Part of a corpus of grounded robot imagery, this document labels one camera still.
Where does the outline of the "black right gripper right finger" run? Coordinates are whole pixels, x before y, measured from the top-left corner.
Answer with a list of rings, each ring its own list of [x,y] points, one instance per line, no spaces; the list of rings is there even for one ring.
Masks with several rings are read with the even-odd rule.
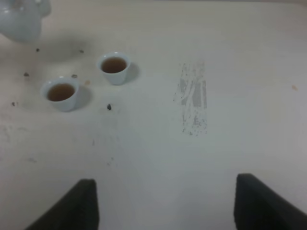
[[[250,173],[238,174],[234,204],[237,230],[305,230],[307,215]]]

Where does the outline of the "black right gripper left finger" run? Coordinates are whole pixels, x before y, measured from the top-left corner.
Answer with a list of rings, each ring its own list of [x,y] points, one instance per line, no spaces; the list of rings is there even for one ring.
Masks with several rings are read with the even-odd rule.
[[[82,179],[28,230],[97,230],[99,206],[94,179]]]

